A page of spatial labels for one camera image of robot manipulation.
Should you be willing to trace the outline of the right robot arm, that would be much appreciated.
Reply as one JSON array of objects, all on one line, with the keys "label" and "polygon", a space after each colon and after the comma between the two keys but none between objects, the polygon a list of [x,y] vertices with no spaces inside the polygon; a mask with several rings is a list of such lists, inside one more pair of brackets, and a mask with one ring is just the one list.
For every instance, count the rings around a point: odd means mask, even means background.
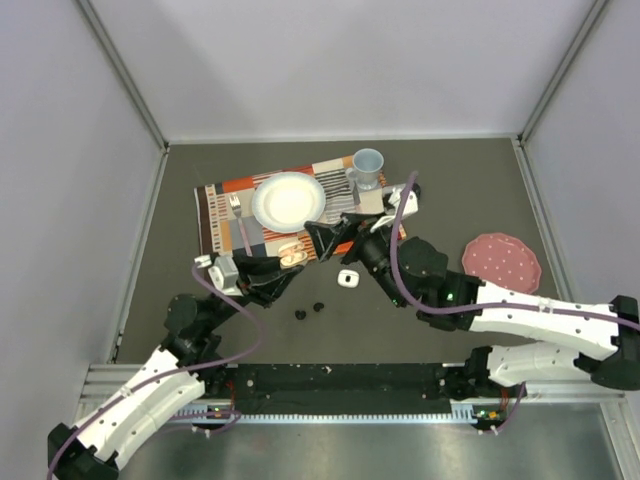
[{"label": "right robot arm", "polygon": [[393,221],[346,213],[335,225],[308,221],[319,261],[350,243],[343,264],[361,263],[391,302],[413,306],[418,319],[444,331],[498,332],[528,339],[517,347],[473,349],[469,388],[487,396],[528,381],[589,379],[639,388],[638,303],[618,295],[605,304],[571,303],[517,292],[448,268],[448,258],[413,237],[398,241]]}]

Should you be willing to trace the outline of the white earbud charging case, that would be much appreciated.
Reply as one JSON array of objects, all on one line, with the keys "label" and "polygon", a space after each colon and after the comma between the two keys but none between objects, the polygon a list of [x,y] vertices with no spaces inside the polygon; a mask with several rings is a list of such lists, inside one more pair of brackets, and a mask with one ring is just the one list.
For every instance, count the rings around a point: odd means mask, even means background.
[{"label": "white earbud charging case", "polygon": [[359,285],[360,275],[357,271],[341,269],[337,275],[337,283],[344,288],[353,289]]}]

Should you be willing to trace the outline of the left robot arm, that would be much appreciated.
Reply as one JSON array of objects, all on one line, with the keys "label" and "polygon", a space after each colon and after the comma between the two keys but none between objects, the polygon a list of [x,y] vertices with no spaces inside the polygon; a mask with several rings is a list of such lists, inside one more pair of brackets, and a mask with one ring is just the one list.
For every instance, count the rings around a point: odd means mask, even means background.
[{"label": "left robot arm", "polygon": [[132,455],[192,401],[226,387],[228,365],[252,354],[260,339],[229,357],[215,330],[236,314],[259,334],[249,304],[271,306],[303,271],[289,257],[204,255],[191,273],[208,292],[181,294],[168,306],[165,339],[120,389],[82,420],[57,425],[47,439],[49,479],[116,479]]}]

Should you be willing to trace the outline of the beige earbud case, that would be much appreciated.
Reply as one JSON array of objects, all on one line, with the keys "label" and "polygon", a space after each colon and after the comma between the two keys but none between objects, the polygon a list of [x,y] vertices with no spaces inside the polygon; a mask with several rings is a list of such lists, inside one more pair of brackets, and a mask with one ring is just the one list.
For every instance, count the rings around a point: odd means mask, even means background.
[{"label": "beige earbud case", "polygon": [[300,240],[291,241],[282,245],[278,249],[278,257],[281,269],[305,266],[308,262],[308,253]]}]

